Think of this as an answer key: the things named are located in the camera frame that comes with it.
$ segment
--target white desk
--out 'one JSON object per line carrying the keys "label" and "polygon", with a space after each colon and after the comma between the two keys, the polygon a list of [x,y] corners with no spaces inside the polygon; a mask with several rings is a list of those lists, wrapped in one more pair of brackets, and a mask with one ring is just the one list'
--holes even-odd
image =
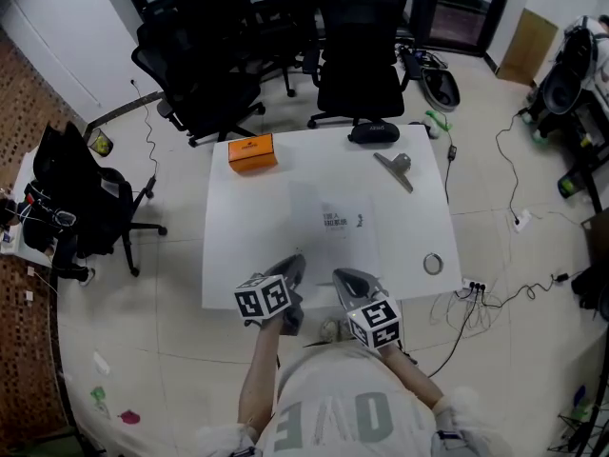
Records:
{"label": "white desk", "polygon": [[[23,202],[26,186],[32,179],[35,179],[34,157],[36,156],[37,151],[38,148],[35,148],[34,150],[27,152],[26,155],[23,156],[23,161],[21,161],[21,168],[19,169],[19,174],[15,181],[15,187],[12,189],[14,199],[17,203]],[[2,244],[0,247],[0,254],[16,255],[17,257],[21,257],[32,263],[50,268],[49,258],[39,250],[26,246],[21,232],[21,224],[10,228],[12,242],[10,242],[10,245],[8,246]]]}
{"label": "white desk", "polygon": [[[400,126],[389,147],[350,143],[351,127],[275,134],[279,165],[240,175],[228,165],[228,145],[213,151],[207,195],[203,255],[203,307],[236,308],[232,290],[253,272],[264,271],[295,251],[290,237],[291,181],[314,185],[327,196],[369,194],[373,201],[381,259],[381,283],[397,299],[452,291],[462,285],[459,255],[442,178],[423,126]],[[414,192],[373,157],[412,159],[406,174]],[[423,269],[430,253],[444,267],[431,276]],[[339,305],[332,285],[306,282],[298,289],[304,308]]]}

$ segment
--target brown floor mat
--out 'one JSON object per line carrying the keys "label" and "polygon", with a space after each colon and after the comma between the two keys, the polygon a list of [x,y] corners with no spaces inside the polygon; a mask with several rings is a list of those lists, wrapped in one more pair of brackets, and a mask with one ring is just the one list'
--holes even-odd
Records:
{"label": "brown floor mat", "polygon": [[[12,190],[24,154],[39,143],[45,125],[62,128],[68,120],[84,129],[82,119],[0,29],[0,188]],[[19,193],[17,200],[23,198]],[[55,377],[54,362],[60,361],[51,353],[51,339],[57,337],[54,294],[40,278],[28,277],[27,268],[22,259],[0,257],[2,454],[67,423]],[[49,281],[48,269],[36,266],[36,272]],[[34,293],[31,303],[26,290]]]}

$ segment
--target wall outlet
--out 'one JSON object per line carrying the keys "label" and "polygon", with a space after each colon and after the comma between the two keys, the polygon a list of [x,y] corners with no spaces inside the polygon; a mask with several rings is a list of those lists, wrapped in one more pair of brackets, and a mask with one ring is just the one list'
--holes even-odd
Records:
{"label": "wall outlet", "polygon": [[531,212],[528,209],[524,209],[522,213],[518,216],[518,223],[516,223],[516,219],[514,219],[514,230],[516,231],[516,233],[521,233],[522,230],[529,223],[531,218]]}
{"label": "wall outlet", "polygon": [[[476,297],[476,288],[472,289],[472,283],[474,283],[474,287],[476,285],[484,285],[484,293],[488,293],[488,290],[490,289],[490,286],[488,285],[488,283],[486,283],[485,281],[481,280],[481,279],[469,279],[469,278],[463,278],[463,289],[462,292],[459,294],[459,296],[461,296],[461,298],[464,300],[466,298],[475,298]],[[479,288],[478,294],[481,294],[482,290],[481,288]]]}

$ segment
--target white floor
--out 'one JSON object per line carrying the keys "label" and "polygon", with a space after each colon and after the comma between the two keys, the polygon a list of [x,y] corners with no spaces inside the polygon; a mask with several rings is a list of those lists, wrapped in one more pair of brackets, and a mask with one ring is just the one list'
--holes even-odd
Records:
{"label": "white floor", "polygon": [[[521,234],[508,227],[514,176],[497,150],[495,134],[509,126],[527,88],[497,80],[482,60],[444,57],[462,95],[461,105],[449,114],[458,152],[448,191],[463,276],[494,285],[494,294],[505,299],[523,283],[547,286],[551,274],[586,268],[582,230],[555,212],[577,222],[589,217],[592,208],[583,194],[568,202],[560,197],[556,182],[566,171],[561,151],[537,147],[520,119],[501,137],[521,181],[513,205],[542,220],[533,219]],[[261,96],[266,115],[252,116],[244,128],[305,129],[309,115],[317,112],[317,90],[307,76],[294,73],[290,79],[298,95],[285,96],[281,76],[267,81]],[[417,83],[409,85],[404,102],[406,113],[395,123],[421,120],[429,109]],[[88,260],[97,276],[87,288],[60,283],[61,354],[77,420],[110,454],[190,456],[196,455],[198,427],[235,420],[256,328],[244,328],[234,312],[200,308],[213,142],[192,149],[154,105],[149,108],[160,167],[155,197],[136,218],[161,222],[169,234],[136,238],[134,253],[142,271],[137,279],[129,275],[117,246],[112,256]],[[145,115],[138,109],[103,127],[115,144],[104,164],[123,172],[136,190],[153,172]],[[448,137],[434,141],[433,148],[443,178]],[[404,343],[425,372],[448,355],[457,331],[447,321],[459,328],[465,311],[464,302],[455,302],[451,294],[434,298],[403,303]],[[280,352],[313,342],[316,323],[328,314],[308,312],[304,336],[282,341]],[[605,325],[592,316],[579,309],[568,284],[547,293],[538,290],[534,301],[523,292],[500,312],[492,311],[489,330],[485,319],[466,329],[465,340],[435,380],[445,391],[475,389],[489,421],[515,455],[542,455],[560,428],[557,413],[577,387],[588,383],[594,388]],[[95,351],[108,362],[109,375],[96,370]],[[89,395],[97,386],[106,392],[109,419],[94,408]],[[118,417],[127,409],[141,416],[139,424],[129,426]]]}

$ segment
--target glass door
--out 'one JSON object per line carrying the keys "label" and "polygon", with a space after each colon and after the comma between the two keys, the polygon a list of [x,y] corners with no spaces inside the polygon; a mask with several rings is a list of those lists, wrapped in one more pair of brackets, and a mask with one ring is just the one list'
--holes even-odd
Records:
{"label": "glass door", "polygon": [[484,55],[506,0],[419,0],[415,45]]}

